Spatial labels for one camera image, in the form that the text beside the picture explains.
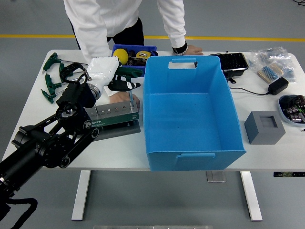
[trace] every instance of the black power adapter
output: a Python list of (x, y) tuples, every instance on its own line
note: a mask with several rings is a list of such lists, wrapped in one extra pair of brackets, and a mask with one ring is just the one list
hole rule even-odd
[(288, 84), (289, 82), (284, 77), (281, 77), (269, 85), (268, 94), (277, 95), (281, 91), (286, 89), (288, 87)]

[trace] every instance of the black pants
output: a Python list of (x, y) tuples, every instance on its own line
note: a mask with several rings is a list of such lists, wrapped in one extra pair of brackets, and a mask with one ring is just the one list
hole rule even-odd
[[(113, 39), (113, 42), (115, 44), (144, 45), (143, 25), (141, 19), (139, 18), (132, 27), (126, 28), (122, 32), (116, 34), (114, 37), (107, 37), (108, 42), (111, 39)], [(76, 42), (78, 48), (81, 49), (77, 39)]]

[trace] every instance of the gray floor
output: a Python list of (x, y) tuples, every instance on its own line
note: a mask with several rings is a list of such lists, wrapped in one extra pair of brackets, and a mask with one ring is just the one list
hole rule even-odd
[[(185, 3), (188, 36), (304, 38), (305, 7), (292, 0)], [(2, 1), (1, 34), (72, 34), (61, 0)], [(140, 7), (145, 35), (165, 35), (155, 1)], [(305, 69), (305, 42), (189, 41), (204, 51), (249, 51), (283, 46)], [(170, 50), (169, 40), (146, 40)], [(77, 49), (74, 39), (0, 38), (0, 157), (46, 53)], [(92, 229), (94, 225), (213, 225), (215, 229), (303, 229), (304, 178), (253, 172), (263, 221), (251, 222), (239, 172), (210, 184), (205, 172), (93, 171), (84, 220), (71, 221), (80, 171), (41, 170), (15, 198), (36, 198), (24, 229)], [(13, 206), (0, 228), (11, 228), (27, 206)]]

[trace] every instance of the human hand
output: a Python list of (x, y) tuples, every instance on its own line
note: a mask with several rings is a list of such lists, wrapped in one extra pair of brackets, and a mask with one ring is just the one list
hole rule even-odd
[(203, 55), (202, 48), (196, 47), (194, 45), (189, 45), (184, 56), (187, 55)]
[[(137, 108), (139, 109), (140, 108), (140, 100), (134, 94), (132, 94), (132, 98), (137, 103)], [(111, 104), (112, 103), (123, 102), (123, 101), (130, 101), (128, 92), (118, 92), (118, 93), (115, 93), (114, 95), (109, 97), (109, 102)]]

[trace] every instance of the person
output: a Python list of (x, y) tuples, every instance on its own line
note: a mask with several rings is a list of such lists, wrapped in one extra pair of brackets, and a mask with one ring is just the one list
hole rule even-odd
[[(77, 44), (87, 62), (94, 57), (111, 56), (108, 42), (144, 45), (139, 6), (142, 0), (64, 0)], [(176, 55), (203, 55), (202, 48), (185, 41), (183, 0), (157, 0), (164, 29)], [(126, 92), (105, 91), (110, 103), (128, 101)], [(133, 95), (140, 108), (140, 100)]]

